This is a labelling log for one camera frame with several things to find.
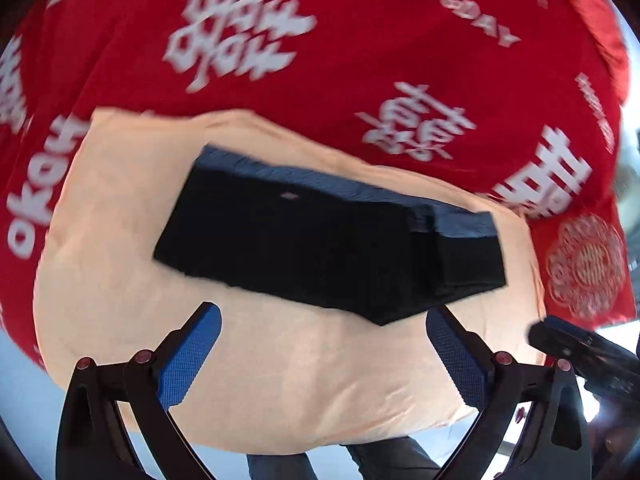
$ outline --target gray trousers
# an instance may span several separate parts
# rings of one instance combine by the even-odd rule
[[[346,446],[364,480],[432,480],[440,470],[411,437]],[[306,454],[248,455],[252,480],[318,480]]]

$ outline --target red blanket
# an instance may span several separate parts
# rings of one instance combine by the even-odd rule
[[[530,219],[550,313],[629,320],[625,63],[604,0],[40,0],[0,60],[4,327],[38,361],[36,266],[97,106],[250,108],[487,194]]]

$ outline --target circular emblem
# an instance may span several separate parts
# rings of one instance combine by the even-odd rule
[[[560,225],[546,256],[548,291],[575,317],[609,310],[625,281],[625,247],[616,230],[596,215]]]

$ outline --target blue textured pad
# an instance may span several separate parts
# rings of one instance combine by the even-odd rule
[[[211,304],[193,331],[182,343],[160,375],[158,398],[168,410],[177,406],[186,396],[200,367],[215,345],[222,330],[222,314]]]
[[[427,314],[427,336],[467,406],[484,410],[488,378],[436,308]]]

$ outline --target person's leg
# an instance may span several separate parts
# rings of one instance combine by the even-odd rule
[[[318,480],[305,453],[247,455],[251,480]]]
[[[409,436],[346,448],[364,480],[431,480],[440,470]]]

